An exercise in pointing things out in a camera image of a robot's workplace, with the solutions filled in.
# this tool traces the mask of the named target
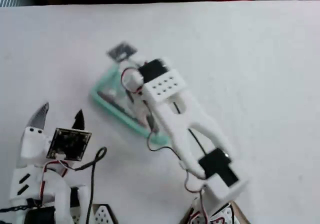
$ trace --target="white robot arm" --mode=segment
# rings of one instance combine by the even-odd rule
[[[63,178],[67,168],[81,161],[91,133],[84,131],[80,110],[72,129],[57,128],[49,138],[44,134],[48,109],[49,104],[45,103],[36,111],[21,139],[10,201],[13,206],[24,208],[16,212],[15,223],[74,224],[76,217],[78,223],[93,224],[89,189],[84,185],[70,187]]]
[[[121,82],[159,120],[187,173],[202,180],[201,198],[193,205],[195,212],[211,216],[240,194],[248,181],[242,164],[217,123],[205,113],[167,60],[156,59],[143,62],[139,68],[124,69]],[[173,103],[179,103],[179,113],[172,110]],[[214,146],[212,152],[199,160],[190,148],[187,136],[190,128],[210,139]]]

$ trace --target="white table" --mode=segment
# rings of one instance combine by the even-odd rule
[[[177,223],[193,196],[167,151],[93,103],[89,90],[127,40],[149,59],[169,57],[246,161],[252,176],[237,200],[252,223],[316,223],[320,198],[320,2],[237,2],[0,9],[0,206],[20,137],[50,102],[46,132],[71,127],[82,108],[99,146],[95,202],[120,223]],[[90,183],[90,170],[69,174]],[[10,215],[0,219],[10,220]]]

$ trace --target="mint green object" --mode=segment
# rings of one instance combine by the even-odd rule
[[[140,135],[147,138],[150,134],[150,131],[143,126],[139,125],[137,122],[129,118],[122,111],[117,109],[112,104],[104,100],[99,94],[98,91],[102,91],[103,88],[108,85],[109,88],[116,90],[117,92],[122,91],[123,94],[126,94],[123,87],[120,85],[121,75],[118,72],[118,64],[114,64],[108,72],[96,83],[96,85],[91,89],[91,96],[93,99],[107,109],[111,114],[115,115],[119,120],[128,125],[131,129],[135,130]],[[166,145],[169,142],[169,137],[161,132],[157,134],[152,134],[151,142],[159,145]]]

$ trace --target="circuit board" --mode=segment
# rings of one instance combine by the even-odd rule
[[[92,133],[75,129],[57,128],[50,149],[46,155],[56,159],[56,155],[65,155],[65,160],[81,161]]]

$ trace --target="wire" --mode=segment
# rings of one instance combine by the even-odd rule
[[[235,224],[234,222],[235,222],[235,217],[234,217],[234,207],[232,206],[232,203],[230,203],[230,209],[231,209],[231,213],[232,213],[232,215],[231,215],[231,219],[232,219],[232,224]]]
[[[68,164],[63,164],[60,160],[58,160],[58,162],[61,164],[61,165],[63,165],[66,169],[70,169],[70,170],[74,170],[74,171],[79,171],[79,170],[84,170],[84,169],[87,169],[88,167],[91,167],[92,166],[92,171],[91,171],[91,191],[90,191],[90,201],[89,201],[89,206],[88,206],[88,212],[87,212],[87,217],[86,217],[86,219],[85,219],[85,224],[89,224],[89,220],[90,220],[90,211],[91,211],[91,207],[92,207],[92,202],[93,202],[93,196],[94,196],[94,181],[95,181],[95,178],[94,178],[94,170],[96,169],[96,163],[98,162],[98,161],[100,161],[102,158],[104,158],[104,156],[106,155],[106,153],[107,153],[107,148],[104,146],[104,147],[102,147],[102,148],[100,148],[98,151],[97,151],[97,153],[96,153],[96,155],[95,155],[95,158],[94,158],[94,160],[93,161],[91,161],[91,162],[88,162],[87,164],[84,164],[84,165],[82,165],[82,166],[80,166],[80,167],[78,167],[78,168],[72,168],[72,167],[70,167],[70,166],[68,166]]]
[[[155,120],[155,118],[154,118],[154,116],[153,116],[153,113],[152,113],[152,111],[151,111],[148,103],[147,103],[145,100],[143,100],[143,102],[144,102],[144,104],[146,105],[146,107],[147,107],[148,110],[149,110],[151,119],[152,119],[152,120]],[[148,149],[149,149],[150,151],[152,151],[152,152],[156,152],[156,151],[159,151],[159,150],[162,150],[162,149],[169,149],[169,150],[171,150],[171,151],[176,155],[176,157],[177,157],[179,160],[181,160],[180,156],[179,156],[170,146],[162,146],[162,147],[160,147],[160,148],[158,148],[158,149],[152,149],[152,148],[150,147],[150,140],[151,140],[151,136],[152,136],[152,134],[154,133],[154,131],[155,131],[155,124],[153,123],[152,128],[151,128],[151,131],[150,131],[150,133],[149,133],[149,135],[148,135],[148,137],[147,137],[147,139],[146,139],[146,144],[147,144]]]
[[[215,220],[212,220],[211,222],[214,223],[218,223],[218,221],[222,220],[222,224],[225,224],[224,222],[226,221],[224,217],[220,216],[219,218],[215,219]]]
[[[88,162],[87,164],[84,164],[84,165],[82,165],[82,166],[80,166],[80,167],[77,167],[77,168],[72,168],[72,167],[70,167],[69,165],[68,165],[68,163],[67,162],[65,162],[65,161],[63,161],[63,160],[54,160],[54,161],[50,161],[50,162],[47,162],[45,165],[44,165],[44,167],[43,167],[43,173],[42,174],[44,174],[45,172],[46,172],[46,170],[47,170],[47,166],[49,165],[49,164],[53,164],[53,163],[59,163],[59,164],[61,164],[64,168],[65,168],[65,171],[63,172],[63,174],[62,174],[62,177],[66,174],[66,172],[67,172],[67,170],[69,169],[69,170],[73,170],[73,171],[79,171],[79,170],[84,170],[84,169],[87,169],[87,168],[89,168],[89,167],[91,167],[92,166],[92,171],[91,171],[91,191],[90,191],[90,201],[89,201],[89,206],[88,206],[88,212],[87,212],[87,217],[86,217],[86,219],[85,219],[85,224],[89,224],[89,220],[90,220],[90,211],[91,211],[91,207],[92,207],[92,202],[93,202],[93,196],[94,196],[94,180],[95,180],[95,178],[94,178],[94,172],[95,172],[95,169],[96,169],[96,164],[97,164],[97,162],[98,161],[100,161],[102,158],[104,158],[104,156],[106,155],[106,153],[107,153],[107,148],[104,146],[104,147],[102,147],[102,148],[100,148],[98,151],[97,151],[97,153],[96,153],[96,155],[95,155],[95,158],[94,158],[94,160],[93,161],[90,161],[90,162]],[[44,175],[42,175],[42,184],[41,184],[41,190],[40,190],[40,200],[41,200],[41,203],[43,203],[43,195],[44,195],[44,181],[43,181],[43,176]]]
[[[2,209],[0,209],[0,213],[6,213],[6,212],[18,211],[18,210],[27,210],[32,207],[36,207],[36,205],[17,205],[17,206],[12,206],[9,208],[2,208]]]
[[[135,67],[127,67],[127,68],[125,68],[125,69],[122,71],[122,73],[121,73],[121,78],[120,78],[120,82],[121,82],[122,87],[123,87],[125,90],[128,90],[128,89],[127,89],[126,86],[123,84],[123,83],[124,83],[124,82],[123,82],[123,78],[124,78],[125,72],[128,71],[128,70],[139,71],[139,70],[138,70],[137,68],[135,68]],[[130,93],[135,94],[135,93],[137,93],[139,90],[141,90],[141,88],[142,88],[142,86],[138,87],[135,91],[131,91],[131,90],[128,90],[128,91],[129,91]]]
[[[44,164],[44,166],[43,166],[43,171],[42,171],[42,178],[41,178],[41,185],[40,185],[40,201],[41,201],[41,205],[43,205],[43,196],[44,196],[44,185],[45,185],[45,181],[44,181],[44,178],[43,178],[43,176],[44,176],[44,174],[45,174],[45,172],[47,171],[47,169],[48,169],[48,165],[50,165],[50,164],[62,164],[62,162],[64,162],[65,164],[67,164],[67,162],[65,162],[65,161],[60,161],[60,160],[52,160],[52,161],[48,161],[46,164]],[[66,173],[67,173],[67,171],[68,171],[68,169],[66,169],[66,167],[65,167],[65,165],[63,165],[62,164],[62,166],[65,168],[65,170],[63,171],[63,173],[61,174],[61,176],[62,177],[64,177],[65,175],[66,175]]]
[[[178,105],[176,104],[176,102],[173,103],[176,111],[178,112],[178,114],[181,114],[180,109],[178,108]],[[199,145],[200,149],[202,150],[202,152],[204,153],[204,155],[206,155],[206,151],[204,149],[204,147],[201,145],[200,141],[198,140],[198,138],[196,137],[196,135],[194,134],[194,132],[191,129],[188,129],[188,131],[190,132],[190,134],[194,137],[195,141],[197,142],[197,144]]]
[[[144,104],[146,105],[146,107],[148,108],[151,118],[154,120],[153,113],[152,113],[152,111],[151,111],[151,109],[150,109],[147,101],[143,100],[143,102],[144,102]],[[163,147],[160,147],[160,148],[158,148],[158,149],[151,149],[151,147],[150,147],[150,138],[151,138],[151,135],[154,133],[154,130],[155,130],[155,124],[153,123],[152,128],[151,128],[151,131],[150,131],[150,134],[148,135],[148,137],[147,137],[147,139],[146,139],[146,144],[147,144],[147,146],[148,146],[148,149],[149,149],[150,151],[153,151],[153,152],[156,152],[156,151],[159,151],[159,150],[162,150],[162,149],[169,149],[169,150],[171,150],[171,151],[177,156],[177,158],[178,158],[179,160],[181,160],[181,158],[179,157],[179,155],[178,155],[171,147],[169,147],[169,146],[163,146]],[[187,186],[187,183],[188,183],[188,180],[189,180],[189,171],[186,169],[185,172],[186,172],[187,175],[186,175],[186,178],[185,178],[185,180],[184,180],[184,183],[185,183],[185,184],[184,184],[184,185],[185,185],[184,187],[185,187],[185,189],[186,189],[188,192],[190,192],[190,193],[199,193],[199,194],[200,194],[200,202],[201,202],[202,213],[203,213],[203,216],[204,216],[205,224],[207,224],[209,218],[208,218],[207,212],[206,212],[206,210],[205,210],[205,207],[204,207],[204,204],[203,204],[203,199],[202,199],[202,190],[203,190],[203,188],[205,187],[205,185],[203,185],[199,190],[190,190],[190,189],[188,188],[188,186]]]
[[[200,214],[200,211],[197,211],[195,212],[191,217],[190,217],[190,220],[189,220],[189,224],[193,222],[194,219],[196,219],[198,217],[198,215]]]
[[[205,206],[204,206],[204,204],[203,204],[203,197],[202,197],[202,190],[201,191],[199,191],[199,194],[200,194],[200,203],[201,203],[201,209],[202,209],[202,213],[203,213],[203,215],[204,215],[204,222],[205,222],[205,224],[208,224],[208,214],[207,214],[207,212],[206,212],[206,210],[205,210]]]

